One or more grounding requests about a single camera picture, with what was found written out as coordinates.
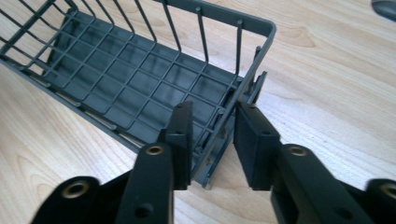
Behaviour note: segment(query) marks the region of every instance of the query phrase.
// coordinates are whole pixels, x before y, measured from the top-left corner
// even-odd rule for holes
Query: wood grain
[[[284,143],[311,148],[336,178],[360,189],[370,178],[396,179],[396,23],[362,0],[210,2],[276,24],[274,45],[259,69],[268,76],[257,105]],[[155,24],[161,32],[163,22]],[[183,45],[196,42],[188,32],[181,36]],[[220,54],[233,55],[221,46],[212,51]],[[0,223],[29,222],[53,188],[72,176],[104,183],[134,164],[132,151],[3,65],[0,127]],[[176,193],[176,223],[276,223],[269,193],[248,188],[233,146],[212,186],[193,183]]]

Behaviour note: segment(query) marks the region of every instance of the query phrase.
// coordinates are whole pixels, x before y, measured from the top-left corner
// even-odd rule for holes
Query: wooden table
[[[396,179],[396,23],[362,0],[210,2],[276,24],[257,105],[283,143],[311,148],[360,189]],[[0,127],[0,223],[29,222],[70,177],[105,183],[134,165],[132,151],[3,65]],[[248,188],[233,146],[211,184],[176,192],[176,223],[276,223],[270,194]]]

